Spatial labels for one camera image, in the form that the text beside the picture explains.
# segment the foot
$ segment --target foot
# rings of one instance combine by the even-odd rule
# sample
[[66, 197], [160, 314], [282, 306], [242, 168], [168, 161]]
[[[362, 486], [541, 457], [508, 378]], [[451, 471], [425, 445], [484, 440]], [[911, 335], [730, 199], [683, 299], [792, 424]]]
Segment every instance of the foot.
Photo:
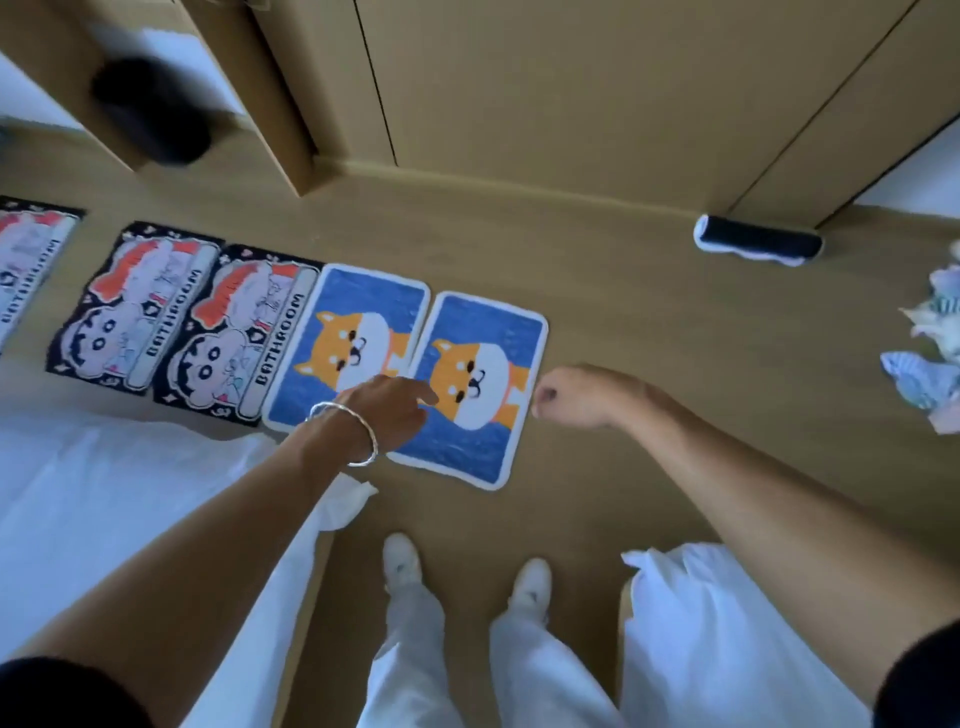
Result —
[[546, 622], [552, 581], [550, 565], [540, 558], [530, 559], [516, 575], [510, 608], [533, 612], [540, 621]]
[[387, 579], [387, 594], [408, 584], [420, 584], [420, 556], [417, 547], [405, 534], [393, 533], [383, 542], [383, 575]]

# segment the wooden floor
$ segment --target wooden floor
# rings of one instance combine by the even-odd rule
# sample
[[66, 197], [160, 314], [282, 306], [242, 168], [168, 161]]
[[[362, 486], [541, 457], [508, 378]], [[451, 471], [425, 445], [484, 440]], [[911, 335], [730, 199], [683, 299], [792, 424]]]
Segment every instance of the wooden floor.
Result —
[[[80, 141], [32, 134], [0, 150], [0, 193], [90, 210], [0, 358], [3, 406], [70, 403], [245, 431], [41, 371], [116, 233], [151, 220], [540, 311], [544, 367], [586, 360], [646, 376], [960, 558], [960, 441], [936, 437], [877, 359], [924, 344], [897, 307], [924, 298], [956, 226], [852, 209], [829, 226], [821, 259], [788, 269], [700, 253], [692, 217], [370, 178], [296, 200], [262, 154], [237, 134], [190, 170], [132, 177]], [[528, 423], [494, 494], [390, 462], [369, 476], [381, 493], [334, 544], [288, 728], [355, 723], [383, 637], [380, 546], [394, 530], [419, 544], [446, 608], [451, 689], [474, 728], [497, 724], [487, 625], [524, 559], [553, 564], [551, 629], [612, 690], [628, 576], [619, 554], [711, 537], [650, 458], [609, 431]]]

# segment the person's left arm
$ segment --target person's left arm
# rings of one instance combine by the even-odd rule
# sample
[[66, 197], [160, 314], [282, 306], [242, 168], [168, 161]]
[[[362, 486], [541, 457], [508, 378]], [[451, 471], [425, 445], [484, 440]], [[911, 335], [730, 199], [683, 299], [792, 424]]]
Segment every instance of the person's left arm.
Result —
[[[426, 415], [418, 399], [436, 402], [424, 382], [379, 376], [338, 401], [363, 416], [388, 450], [422, 427]], [[146, 709], [156, 728], [179, 726], [320, 496], [348, 462], [369, 454], [367, 430], [348, 413], [327, 409], [13, 657], [97, 668]]]

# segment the cabinet door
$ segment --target cabinet door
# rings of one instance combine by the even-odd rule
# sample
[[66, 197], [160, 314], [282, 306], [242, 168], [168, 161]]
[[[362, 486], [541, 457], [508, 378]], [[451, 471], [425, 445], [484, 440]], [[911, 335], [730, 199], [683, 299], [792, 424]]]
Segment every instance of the cabinet door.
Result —
[[724, 211], [911, 0], [357, 0], [401, 167]]
[[813, 226], [960, 112], [960, 3], [920, 0], [733, 208]]

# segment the white pants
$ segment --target white pants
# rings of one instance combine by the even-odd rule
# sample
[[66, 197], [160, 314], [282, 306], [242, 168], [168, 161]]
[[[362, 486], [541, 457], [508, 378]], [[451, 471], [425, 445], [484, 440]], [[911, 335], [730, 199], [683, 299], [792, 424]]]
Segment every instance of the white pants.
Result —
[[[490, 629], [493, 691], [504, 728], [623, 728], [610, 698], [537, 616], [508, 609]], [[444, 609], [422, 584], [400, 589], [373, 658], [358, 728], [463, 728], [446, 682]]]

